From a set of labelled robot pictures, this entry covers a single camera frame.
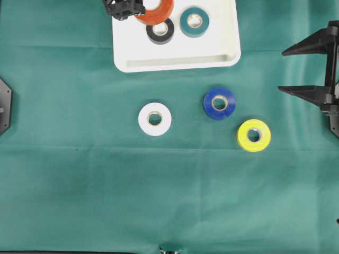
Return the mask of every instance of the green cloth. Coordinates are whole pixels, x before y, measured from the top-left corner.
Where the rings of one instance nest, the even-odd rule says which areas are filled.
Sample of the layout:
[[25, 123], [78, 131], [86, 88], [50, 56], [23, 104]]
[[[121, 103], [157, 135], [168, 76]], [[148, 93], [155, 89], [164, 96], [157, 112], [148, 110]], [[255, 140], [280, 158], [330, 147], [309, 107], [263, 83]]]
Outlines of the green cloth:
[[[337, 20], [339, 2], [237, 7], [236, 66], [125, 74], [101, 1], [1, 1], [0, 76], [13, 89], [1, 250], [338, 253], [339, 140], [319, 108], [277, 87], [323, 85], [325, 56], [281, 51]], [[225, 121], [202, 108], [217, 85], [237, 98]], [[157, 138], [137, 121], [154, 101], [173, 117]], [[251, 118], [271, 128], [264, 152], [237, 144]]]

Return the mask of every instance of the plastic tray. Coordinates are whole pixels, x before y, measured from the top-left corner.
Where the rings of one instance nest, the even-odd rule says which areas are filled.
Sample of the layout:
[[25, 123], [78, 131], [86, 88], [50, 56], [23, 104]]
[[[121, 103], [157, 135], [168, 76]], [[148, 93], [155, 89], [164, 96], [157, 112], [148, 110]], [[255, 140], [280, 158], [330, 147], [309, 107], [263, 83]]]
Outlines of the plastic tray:
[[[210, 17], [207, 32], [189, 38], [180, 29], [180, 16], [185, 9], [198, 6]], [[152, 43], [146, 26], [129, 17], [113, 19], [114, 63], [123, 72], [228, 67], [241, 55], [235, 0], [175, 1], [171, 20], [175, 26], [173, 39], [165, 45]]]

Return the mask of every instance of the black plastic bracket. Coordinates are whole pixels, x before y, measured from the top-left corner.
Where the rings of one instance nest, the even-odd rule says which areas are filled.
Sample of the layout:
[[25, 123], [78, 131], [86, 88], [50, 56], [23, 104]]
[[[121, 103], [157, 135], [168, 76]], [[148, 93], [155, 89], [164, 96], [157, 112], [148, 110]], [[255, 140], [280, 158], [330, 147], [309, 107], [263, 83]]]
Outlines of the black plastic bracket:
[[325, 86], [281, 86], [279, 90], [317, 105], [329, 116], [330, 129], [339, 138], [339, 98], [336, 96], [336, 89], [339, 88], [336, 83], [338, 50], [339, 21], [330, 21], [327, 28], [319, 30], [282, 53], [283, 56], [327, 55]]
[[146, 13], [142, 0], [102, 0], [106, 12], [117, 20], [126, 20], [129, 16], [141, 16]]
[[12, 90], [0, 79], [0, 135], [10, 127], [11, 102]]

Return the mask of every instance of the electrical tape roll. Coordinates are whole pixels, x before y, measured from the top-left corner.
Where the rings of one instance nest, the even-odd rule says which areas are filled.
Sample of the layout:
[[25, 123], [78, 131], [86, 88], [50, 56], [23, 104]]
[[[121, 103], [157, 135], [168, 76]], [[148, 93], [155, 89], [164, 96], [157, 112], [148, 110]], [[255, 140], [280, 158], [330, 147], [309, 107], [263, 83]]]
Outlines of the electrical tape roll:
[[167, 31], [165, 34], [161, 34], [161, 35], [157, 35], [154, 32], [153, 25], [146, 26], [146, 32], [151, 42], [158, 44], [158, 45], [163, 45], [171, 41], [171, 39], [173, 38], [173, 34], [174, 34], [174, 24], [170, 19], [165, 20], [164, 23], [166, 24]]
[[145, 25], [158, 25], [169, 18], [174, 8], [174, 0], [162, 0], [154, 10], [146, 10], [143, 16], [136, 18]]
[[[198, 25], [190, 25], [189, 20], [196, 17], [200, 20]], [[197, 38], [205, 34], [210, 25], [208, 14], [201, 8], [188, 8], [180, 17], [180, 28], [182, 32], [191, 38]]]
[[[221, 99], [225, 103], [225, 107], [218, 109], [214, 106], [216, 99]], [[206, 114], [215, 120], [223, 120], [230, 117], [236, 108], [236, 99], [233, 93], [223, 87], [217, 87], [210, 90], [203, 100], [203, 108]]]
[[[157, 114], [161, 117], [161, 121], [157, 125], [152, 125], [149, 118], [152, 114]], [[171, 127], [172, 115], [169, 109], [161, 103], [149, 103], [145, 105], [138, 116], [140, 128], [150, 136], [160, 136], [165, 134]]]
[[[259, 133], [259, 140], [253, 142], [249, 139], [248, 133], [253, 130]], [[237, 133], [238, 144], [248, 152], [260, 152], [265, 150], [271, 142], [271, 130], [261, 120], [251, 119], [244, 122]]]

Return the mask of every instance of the orange tape roll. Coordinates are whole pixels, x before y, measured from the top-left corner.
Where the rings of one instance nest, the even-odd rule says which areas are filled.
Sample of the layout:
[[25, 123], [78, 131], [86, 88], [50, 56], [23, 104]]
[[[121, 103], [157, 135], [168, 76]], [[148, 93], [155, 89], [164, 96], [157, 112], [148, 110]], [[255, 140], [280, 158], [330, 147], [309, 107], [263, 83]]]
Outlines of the orange tape roll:
[[136, 18], [145, 25], [158, 25], [168, 19], [173, 8], [174, 0], [162, 0], [156, 9], [146, 10], [145, 15]]

